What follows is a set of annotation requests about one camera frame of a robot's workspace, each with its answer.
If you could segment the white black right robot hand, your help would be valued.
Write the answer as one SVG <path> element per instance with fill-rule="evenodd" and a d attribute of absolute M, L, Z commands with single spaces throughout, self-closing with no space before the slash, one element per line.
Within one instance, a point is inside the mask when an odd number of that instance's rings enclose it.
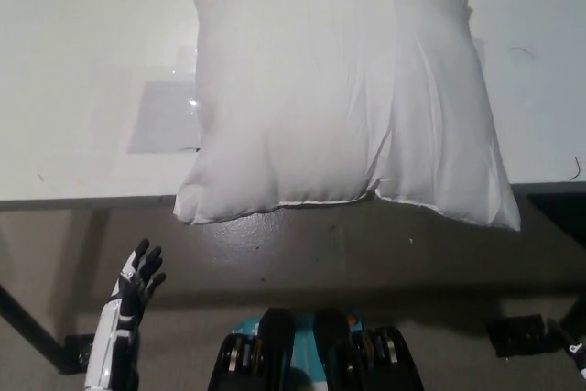
<path fill-rule="evenodd" d="M 548 333 L 551 339 L 572 359 L 581 378 L 585 380 L 585 345 L 565 331 L 557 321 L 547 318 L 546 323 L 548 325 Z"/>

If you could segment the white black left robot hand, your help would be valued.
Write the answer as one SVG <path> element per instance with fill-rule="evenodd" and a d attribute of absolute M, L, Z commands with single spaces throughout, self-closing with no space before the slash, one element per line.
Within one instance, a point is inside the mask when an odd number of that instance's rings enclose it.
<path fill-rule="evenodd" d="M 84 380 L 86 390 L 137 390 L 140 324 L 166 279 L 159 246 L 142 240 L 127 258 L 102 309 Z"/>

